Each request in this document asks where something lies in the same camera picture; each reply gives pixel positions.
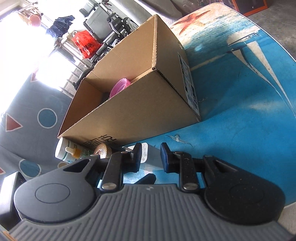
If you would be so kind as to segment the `green dropper bottle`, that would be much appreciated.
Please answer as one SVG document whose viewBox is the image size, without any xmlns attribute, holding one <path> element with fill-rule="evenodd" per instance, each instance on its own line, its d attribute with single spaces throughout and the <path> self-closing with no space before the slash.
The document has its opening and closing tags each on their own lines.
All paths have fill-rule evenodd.
<svg viewBox="0 0 296 241">
<path fill-rule="evenodd" d="M 71 148 L 66 147 L 65 151 L 69 154 L 71 154 L 72 157 L 74 157 L 76 160 L 87 157 L 90 155 L 90 151 L 85 148 Z"/>
</svg>

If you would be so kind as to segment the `grey wheelchair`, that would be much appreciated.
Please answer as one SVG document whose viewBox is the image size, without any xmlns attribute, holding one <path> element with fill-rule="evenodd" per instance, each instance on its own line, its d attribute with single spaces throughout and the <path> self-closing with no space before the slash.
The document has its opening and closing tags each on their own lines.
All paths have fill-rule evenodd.
<svg viewBox="0 0 296 241">
<path fill-rule="evenodd" d="M 85 78 L 96 63 L 101 60 L 117 43 L 138 28 L 138 25 L 129 17 L 122 18 L 109 8 L 108 1 L 86 1 L 79 12 L 86 18 L 84 27 L 90 35 L 101 44 L 89 58 L 91 66 L 84 70 L 78 80 L 72 83 L 75 90 L 78 89 L 83 78 Z"/>
</svg>

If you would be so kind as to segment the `open cardboard box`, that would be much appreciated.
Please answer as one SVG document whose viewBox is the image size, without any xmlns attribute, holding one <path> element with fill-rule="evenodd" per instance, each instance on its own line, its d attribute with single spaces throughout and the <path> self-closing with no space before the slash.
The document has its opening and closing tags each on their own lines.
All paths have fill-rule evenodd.
<svg viewBox="0 0 296 241">
<path fill-rule="evenodd" d="M 110 98 L 114 85 L 131 85 Z M 82 80 L 58 137 L 93 148 L 126 145 L 201 120 L 185 50 L 157 15 L 112 48 Z"/>
</svg>

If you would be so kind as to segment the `blue checkered cloth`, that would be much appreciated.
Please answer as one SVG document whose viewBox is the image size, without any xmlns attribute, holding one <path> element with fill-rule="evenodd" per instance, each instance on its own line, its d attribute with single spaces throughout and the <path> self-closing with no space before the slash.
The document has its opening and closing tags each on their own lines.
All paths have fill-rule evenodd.
<svg viewBox="0 0 296 241">
<path fill-rule="evenodd" d="M 65 33 L 68 32 L 70 26 L 73 24 L 72 22 L 75 20 L 73 15 L 58 17 L 51 27 L 46 30 L 46 34 L 51 37 L 57 39 L 61 38 Z"/>
</svg>

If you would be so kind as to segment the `grey patterned sofa cover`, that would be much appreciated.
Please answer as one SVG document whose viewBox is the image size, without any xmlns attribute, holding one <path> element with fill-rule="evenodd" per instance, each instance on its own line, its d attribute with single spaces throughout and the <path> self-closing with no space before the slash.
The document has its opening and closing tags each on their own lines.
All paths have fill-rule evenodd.
<svg viewBox="0 0 296 241">
<path fill-rule="evenodd" d="M 1 115 L 1 180 L 17 171 L 26 180 L 62 167 L 58 132 L 71 98 L 30 75 Z"/>
</svg>

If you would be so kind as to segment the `gold lid cosmetic jar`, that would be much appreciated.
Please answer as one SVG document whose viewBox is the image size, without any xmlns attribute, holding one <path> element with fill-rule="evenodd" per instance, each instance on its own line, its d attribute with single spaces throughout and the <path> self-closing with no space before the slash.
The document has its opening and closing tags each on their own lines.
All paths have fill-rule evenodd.
<svg viewBox="0 0 296 241">
<path fill-rule="evenodd" d="M 101 143 L 95 148 L 93 154 L 99 155 L 101 159 L 110 158 L 112 155 L 112 149 L 106 144 Z"/>
</svg>

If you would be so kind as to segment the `white supplement bottle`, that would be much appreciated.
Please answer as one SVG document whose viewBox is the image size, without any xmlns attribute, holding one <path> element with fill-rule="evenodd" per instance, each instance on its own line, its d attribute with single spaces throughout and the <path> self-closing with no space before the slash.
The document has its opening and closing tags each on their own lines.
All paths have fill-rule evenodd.
<svg viewBox="0 0 296 241">
<path fill-rule="evenodd" d="M 66 138 L 60 138 L 56 146 L 55 157 L 66 163 L 72 163 L 78 160 L 78 158 L 73 157 L 71 153 L 66 151 L 66 147 L 75 149 L 78 148 L 78 145 Z"/>
</svg>

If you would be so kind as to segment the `red plastic bag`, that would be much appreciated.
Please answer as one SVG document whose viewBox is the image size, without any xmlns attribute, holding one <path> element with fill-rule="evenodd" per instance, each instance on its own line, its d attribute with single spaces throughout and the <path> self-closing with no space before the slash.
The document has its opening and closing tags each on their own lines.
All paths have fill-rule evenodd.
<svg viewBox="0 0 296 241">
<path fill-rule="evenodd" d="M 84 59 L 93 57 L 96 51 L 102 46 L 87 30 L 74 33 L 72 41 Z"/>
</svg>

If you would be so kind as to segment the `pink collapsible cup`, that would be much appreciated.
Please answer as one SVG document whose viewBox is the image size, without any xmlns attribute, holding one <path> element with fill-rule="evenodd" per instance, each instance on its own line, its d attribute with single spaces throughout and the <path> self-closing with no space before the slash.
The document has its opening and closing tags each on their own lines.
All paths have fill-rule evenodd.
<svg viewBox="0 0 296 241">
<path fill-rule="evenodd" d="M 131 85 L 131 82 L 128 79 L 122 78 L 114 85 L 114 87 L 112 88 L 112 90 L 110 92 L 109 97 L 110 98 L 114 97 L 115 95 L 117 95 L 119 92 L 126 89 L 130 85 Z"/>
</svg>

